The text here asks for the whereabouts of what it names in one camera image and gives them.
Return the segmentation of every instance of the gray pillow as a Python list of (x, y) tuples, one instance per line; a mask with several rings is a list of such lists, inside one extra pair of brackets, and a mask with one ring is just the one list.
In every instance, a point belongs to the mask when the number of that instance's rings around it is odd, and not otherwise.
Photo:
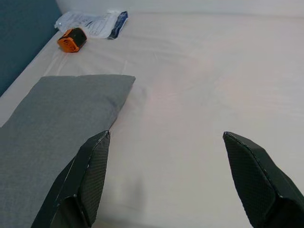
[(135, 78), (43, 77), (0, 130), (0, 227), (30, 227), (52, 183), (91, 136), (113, 124)]

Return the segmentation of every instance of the teal wall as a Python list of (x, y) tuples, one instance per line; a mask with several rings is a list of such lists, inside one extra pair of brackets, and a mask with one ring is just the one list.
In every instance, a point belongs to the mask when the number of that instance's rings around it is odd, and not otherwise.
[(0, 96), (55, 34), (55, 0), (0, 0)]

